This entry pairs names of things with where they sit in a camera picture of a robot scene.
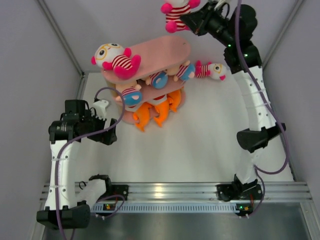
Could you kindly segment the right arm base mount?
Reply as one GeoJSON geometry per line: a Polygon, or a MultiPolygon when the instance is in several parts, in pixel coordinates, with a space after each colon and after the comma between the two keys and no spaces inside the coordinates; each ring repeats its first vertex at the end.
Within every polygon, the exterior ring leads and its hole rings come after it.
{"type": "Polygon", "coordinates": [[[218,200],[230,202],[233,200],[260,200],[263,190],[260,184],[219,184],[216,187],[218,200]]]}

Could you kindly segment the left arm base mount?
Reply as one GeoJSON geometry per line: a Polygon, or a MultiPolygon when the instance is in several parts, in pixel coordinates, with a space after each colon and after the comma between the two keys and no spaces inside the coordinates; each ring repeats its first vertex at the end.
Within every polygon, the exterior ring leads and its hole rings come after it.
{"type": "Polygon", "coordinates": [[[107,190],[107,196],[121,195],[125,200],[128,199],[129,186],[127,184],[111,184],[107,190]]]}

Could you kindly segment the boy doll striped shirt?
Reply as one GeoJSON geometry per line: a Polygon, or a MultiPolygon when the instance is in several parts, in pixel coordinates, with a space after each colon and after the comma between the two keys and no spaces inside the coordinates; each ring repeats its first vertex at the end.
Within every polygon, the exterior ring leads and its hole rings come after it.
{"type": "Polygon", "coordinates": [[[144,81],[155,89],[162,89],[168,82],[168,75],[164,71],[160,71],[148,76],[144,81]]]}

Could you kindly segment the orange shrimp plush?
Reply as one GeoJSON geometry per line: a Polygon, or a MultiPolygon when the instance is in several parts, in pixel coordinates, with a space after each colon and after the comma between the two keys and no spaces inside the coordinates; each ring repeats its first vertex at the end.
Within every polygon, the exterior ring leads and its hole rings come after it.
{"type": "Polygon", "coordinates": [[[182,101],[181,90],[175,90],[173,92],[167,93],[164,96],[165,100],[161,103],[154,105],[155,111],[158,113],[158,116],[155,116],[153,120],[159,127],[163,126],[163,123],[167,120],[169,112],[177,112],[178,106],[182,101]]]}
{"type": "Polygon", "coordinates": [[[135,121],[135,127],[141,132],[145,131],[145,127],[150,120],[156,116],[155,106],[148,102],[144,102],[132,115],[135,121]]]}

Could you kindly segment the white pink doll back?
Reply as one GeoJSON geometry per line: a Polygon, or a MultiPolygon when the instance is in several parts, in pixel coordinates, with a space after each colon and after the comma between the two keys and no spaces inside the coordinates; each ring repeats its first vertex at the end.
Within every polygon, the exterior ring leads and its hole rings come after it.
{"type": "Polygon", "coordinates": [[[195,76],[197,78],[210,77],[213,80],[224,81],[227,77],[227,68],[221,63],[208,62],[202,64],[200,60],[195,63],[195,76]]]}

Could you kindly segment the boy doll black hair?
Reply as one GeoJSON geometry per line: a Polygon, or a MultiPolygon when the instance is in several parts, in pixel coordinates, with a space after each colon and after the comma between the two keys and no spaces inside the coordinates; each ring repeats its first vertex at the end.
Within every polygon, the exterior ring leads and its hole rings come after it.
{"type": "Polygon", "coordinates": [[[196,67],[190,61],[186,61],[181,65],[176,65],[165,70],[166,74],[173,77],[173,81],[178,80],[188,81],[193,79],[196,75],[196,67]]]}

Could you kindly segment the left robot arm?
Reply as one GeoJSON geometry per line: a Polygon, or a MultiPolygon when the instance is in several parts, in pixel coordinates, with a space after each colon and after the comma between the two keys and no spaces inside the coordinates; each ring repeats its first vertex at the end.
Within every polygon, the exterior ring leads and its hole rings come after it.
{"type": "Polygon", "coordinates": [[[37,212],[38,223],[52,230],[84,229],[89,225],[91,208],[99,200],[113,194],[108,175],[89,178],[86,187],[76,193],[75,169],[83,138],[111,145],[117,141],[116,124],[111,119],[105,128],[109,101],[95,99],[92,105],[85,100],[64,102],[60,119],[48,128],[51,150],[51,174],[44,209],[37,212]]]}

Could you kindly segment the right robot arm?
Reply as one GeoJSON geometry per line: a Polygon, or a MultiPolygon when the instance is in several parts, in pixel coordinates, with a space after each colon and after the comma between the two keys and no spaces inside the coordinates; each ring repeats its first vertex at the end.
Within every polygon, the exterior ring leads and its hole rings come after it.
{"type": "Polygon", "coordinates": [[[224,5],[222,0],[210,0],[201,9],[182,15],[180,19],[195,35],[210,34],[225,46],[225,62],[247,110],[249,127],[236,134],[242,148],[239,166],[231,183],[217,186],[218,199],[229,202],[259,193],[257,163],[269,141],[284,133],[286,127],[271,109],[260,53],[251,41],[258,25],[256,11],[239,2],[231,18],[227,18],[222,15],[224,5]]]}

